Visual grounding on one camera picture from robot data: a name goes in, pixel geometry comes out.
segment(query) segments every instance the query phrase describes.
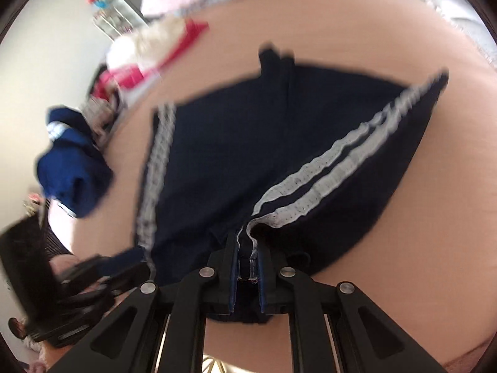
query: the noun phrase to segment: blue cloth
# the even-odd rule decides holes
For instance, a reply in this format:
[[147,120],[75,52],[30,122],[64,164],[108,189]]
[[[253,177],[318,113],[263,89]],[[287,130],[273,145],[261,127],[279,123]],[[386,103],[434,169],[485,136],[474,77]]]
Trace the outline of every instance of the blue cloth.
[[76,217],[84,217],[106,193],[113,173],[80,112],[51,108],[47,125],[54,124],[60,133],[51,133],[52,147],[38,160],[38,180],[46,197],[55,197]]

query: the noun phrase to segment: peach bed sheet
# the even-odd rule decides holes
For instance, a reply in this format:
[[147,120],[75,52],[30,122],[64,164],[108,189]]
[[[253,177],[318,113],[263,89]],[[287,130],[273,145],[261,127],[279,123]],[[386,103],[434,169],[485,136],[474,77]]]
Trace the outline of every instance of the peach bed sheet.
[[[132,245],[154,108],[257,73],[264,42],[297,60],[407,84],[448,67],[449,86],[384,214],[316,279],[356,283],[443,364],[488,340],[497,328],[497,74],[472,42],[419,0],[237,0],[195,19],[210,31],[114,136],[106,152],[114,183],[76,224],[74,253]],[[209,321],[205,352],[258,373],[291,371],[285,317],[265,326]]]

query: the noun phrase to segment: wall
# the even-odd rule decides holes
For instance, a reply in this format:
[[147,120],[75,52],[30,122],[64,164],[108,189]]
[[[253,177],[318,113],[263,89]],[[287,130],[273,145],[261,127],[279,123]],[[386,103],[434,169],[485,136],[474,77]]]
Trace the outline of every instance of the wall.
[[[0,229],[23,216],[23,199],[37,187],[35,159],[49,144],[47,108],[83,102],[110,47],[92,14],[85,0],[29,0],[0,44]],[[8,318],[21,311],[1,273],[0,298],[0,332],[18,359],[31,361],[8,330]]]

